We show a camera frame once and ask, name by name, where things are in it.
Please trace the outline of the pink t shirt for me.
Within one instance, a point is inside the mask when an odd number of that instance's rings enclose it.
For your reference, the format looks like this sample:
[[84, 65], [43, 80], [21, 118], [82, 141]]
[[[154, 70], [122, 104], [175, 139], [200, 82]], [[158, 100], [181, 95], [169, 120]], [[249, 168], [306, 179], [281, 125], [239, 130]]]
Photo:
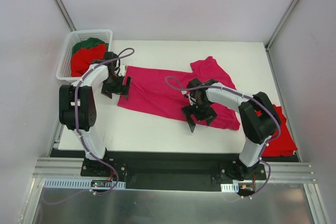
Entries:
[[120, 97], [118, 106], [168, 119], [185, 121], [181, 108], [189, 105], [189, 101], [180, 91], [170, 88], [165, 82], [167, 76], [175, 77], [183, 87], [194, 78], [201, 82], [214, 79], [235, 89], [231, 77], [212, 56], [204, 60], [190, 63], [192, 72], [150, 69], [129, 66], [126, 76], [131, 77], [129, 97]]

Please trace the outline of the white perforated plastic basket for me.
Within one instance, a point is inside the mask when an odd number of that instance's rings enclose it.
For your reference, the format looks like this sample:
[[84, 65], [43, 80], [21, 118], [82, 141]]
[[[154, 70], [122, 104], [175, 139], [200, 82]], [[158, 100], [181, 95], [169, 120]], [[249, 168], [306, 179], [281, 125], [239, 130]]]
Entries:
[[67, 81], [69, 83], [75, 82], [78, 78], [71, 76], [70, 62], [72, 59], [72, 48], [75, 44], [92, 38], [97, 38], [109, 46], [107, 51], [111, 51], [111, 43], [113, 32], [109, 29], [92, 29], [92, 30], [78, 30], [72, 31], [66, 36], [64, 46], [60, 55], [59, 64], [56, 71], [56, 78], [58, 80]]

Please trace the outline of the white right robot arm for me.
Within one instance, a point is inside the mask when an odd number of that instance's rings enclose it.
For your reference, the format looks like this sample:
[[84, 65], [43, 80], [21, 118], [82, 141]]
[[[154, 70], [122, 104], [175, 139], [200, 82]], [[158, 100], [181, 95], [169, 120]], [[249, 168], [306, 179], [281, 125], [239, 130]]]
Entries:
[[202, 83], [197, 78], [191, 80], [182, 92], [190, 101], [190, 105], [182, 108], [182, 113], [191, 132], [196, 127], [195, 120], [205, 121], [207, 125], [214, 122], [218, 116], [212, 108], [215, 103], [240, 115], [246, 140], [239, 155], [236, 174], [241, 179], [250, 178], [267, 141], [280, 132], [281, 120], [268, 95], [264, 92], [247, 95], [214, 79]]

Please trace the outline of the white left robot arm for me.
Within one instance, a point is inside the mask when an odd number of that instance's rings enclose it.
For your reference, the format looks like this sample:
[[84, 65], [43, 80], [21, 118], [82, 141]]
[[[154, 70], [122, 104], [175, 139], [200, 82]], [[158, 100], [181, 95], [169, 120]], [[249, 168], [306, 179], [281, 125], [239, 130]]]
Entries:
[[59, 121], [75, 133], [86, 158], [95, 161], [92, 168], [99, 176], [110, 173], [111, 163], [104, 159], [106, 147], [95, 127], [97, 109], [94, 92], [101, 87], [101, 94], [109, 99], [113, 94], [128, 99], [131, 77], [120, 75], [120, 60], [134, 52], [133, 48], [126, 48], [119, 54], [107, 51], [104, 58], [94, 60], [77, 81], [59, 88]]

